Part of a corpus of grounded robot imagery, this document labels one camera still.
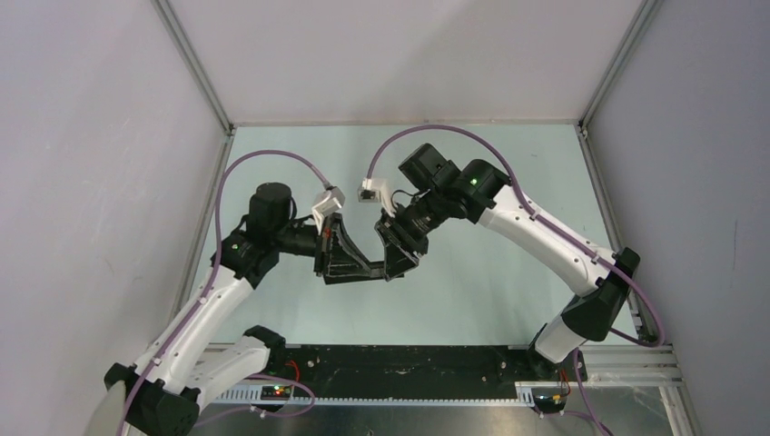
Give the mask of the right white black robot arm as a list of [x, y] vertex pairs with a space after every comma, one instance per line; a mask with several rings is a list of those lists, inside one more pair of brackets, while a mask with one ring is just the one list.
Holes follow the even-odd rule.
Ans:
[[517, 195], [511, 177], [485, 160], [474, 159], [459, 169], [431, 144], [423, 144], [399, 169], [417, 190], [409, 204], [394, 203], [384, 179], [368, 177], [359, 189], [360, 202], [382, 206], [375, 230], [386, 248], [386, 277], [415, 268], [428, 251], [429, 233], [449, 218], [467, 220], [524, 249], [574, 294], [528, 347], [534, 376], [554, 378], [576, 348], [607, 338], [631, 291], [629, 280], [639, 264], [634, 251], [614, 253], [560, 227], [527, 196]]

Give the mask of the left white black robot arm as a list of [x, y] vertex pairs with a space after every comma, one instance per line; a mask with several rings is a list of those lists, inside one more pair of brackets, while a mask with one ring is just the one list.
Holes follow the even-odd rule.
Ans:
[[240, 380], [260, 373], [276, 378], [287, 366], [285, 340], [261, 326], [247, 330], [220, 357], [200, 362], [205, 348], [232, 312], [260, 285], [283, 253], [306, 256], [327, 284], [383, 280], [385, 266], [369, 260], [343, 227], [341, 190], [325, 186], [300, 217], [291, 188], [259, 185], [248, 212], [217, 247], [201, 285], [147, 351], [129, 366], [114, 364], [108, 389], [124, 388], [115, 434], [130, 428], [146, 435], [186, 435], [201, 411]]

